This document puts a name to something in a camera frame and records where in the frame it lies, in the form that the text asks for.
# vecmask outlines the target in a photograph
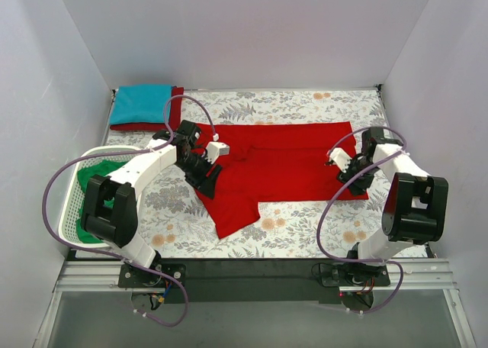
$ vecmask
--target blue cloth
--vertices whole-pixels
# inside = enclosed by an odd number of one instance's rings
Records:
[[[110,125],[126,123],[164,123],[162,109],[171,98],[171,85],[121,86],[115,95]],[[171,105],[166,112],[169,119]]]

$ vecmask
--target flower pattern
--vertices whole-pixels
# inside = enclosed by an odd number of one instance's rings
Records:
[[[383,107],[374,90],[332,92],[190,92],[210,111],[215,124],[306,124],[350,121],[352,128],[386,125]],[[182,119],[207,123],[204,112],[184,100]],[[107,144],[145,147],[149,132],[110,131]],[[356,136],[356,150],[361,135]],[[390,188],[380,172],[367,201],[337,201],[322,228],[323,246],[345,256],[355,242],[373,234]],[[146,187],[140,206],[139,232],[163,257],[175,258],[299,258],[322,257],[316,228],[326,201],[259,204],[261,219],[219,240],[215,224],[185,182],[171,166]],[[399,254],[425,257],[423,246]]]

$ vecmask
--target basket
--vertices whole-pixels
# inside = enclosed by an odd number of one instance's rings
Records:
[[[85,152],[83,156],[93,155],[96,153],[110,153],[131,150],[140,150],[140,148],[135,146],[102,146],[92,148],[91,150]],[[96,159],[80,161],[76,164],[75,171],[73,172],[71,181],[69,183],[68,194],[66,195],[63,211],[59,221],[58,234],[61,239],[78,247],[86,247],[90,249],[109,247],[106,243],[83,243],[78,238],[78,234],[76,233],[76,221],[79,219],[79,209],[82,206],[83,199],[85,199],[85,194],[83,194],[82,188],[78,184],[76,173],[85,167],[97,165],[105,159],[112,161],[130,161],[135,156],[136,155],[98,157]],[[139,205],[140,200],[137,199],[137,207],[139,207]]]

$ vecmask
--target folded red cloth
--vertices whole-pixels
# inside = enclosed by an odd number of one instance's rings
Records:
[[[202,129],[197,144],[212,140],[209,125]],[[298,125],[216,125],[219,141],[230,146],[230,154],[217,163],[223,167],[217,179],[215,198],[197,192],[215,222],[219,238],[256,222],[260,201],[327,201],[342,186],[336,179],[337,166],[325,166],[327,151],[337,140],[351,133],[345,123]],[[341,143],[349,156],[355,155],[355,139]],[[346,190],[340,200],[355,197]]]
[[[174,87],[171,90],[171,95],[183,95],[185,89],[182,87]],[[176,98],[171,101],[171,108],[169,112],[169,126],[176,131],[181,122],[181,98]],[[150,131],[157,132],[165,128],[164,123],[126,123],[114,124],[110,126],[113,131]]]

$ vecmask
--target wall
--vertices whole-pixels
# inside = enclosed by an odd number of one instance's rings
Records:
[[[34,343],[63,263],[40,202],[67,159],[99,145],[110,92],[62,0],[0,0],[0,346]],[[59,217],[66,177],[50,202]]]
[[[488,0],[430,0],[384,85],[393,127],[431,174],[449,181],[449,258],[478,346],[488,346]]]
[[[382,83],[428,0],[64,0],[108,85]]]

